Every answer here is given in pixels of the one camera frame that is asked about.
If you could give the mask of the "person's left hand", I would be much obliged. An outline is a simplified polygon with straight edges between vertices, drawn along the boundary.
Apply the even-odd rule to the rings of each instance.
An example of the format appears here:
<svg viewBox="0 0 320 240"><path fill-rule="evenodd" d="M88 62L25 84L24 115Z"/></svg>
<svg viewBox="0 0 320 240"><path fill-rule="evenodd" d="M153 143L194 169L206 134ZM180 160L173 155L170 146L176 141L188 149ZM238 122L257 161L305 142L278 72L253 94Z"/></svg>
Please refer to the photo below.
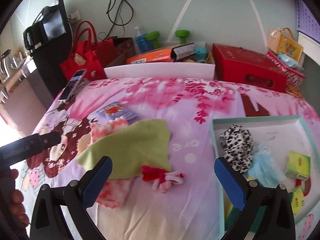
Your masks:
<svg viewBox="0 0 320 240"><path fill-rule="evenodd" d="M25 231L29 217L23 205L24 196L20 190L15 189L17 177L16 169L6 168L1 171L1 214L10 230Z"/></svg>

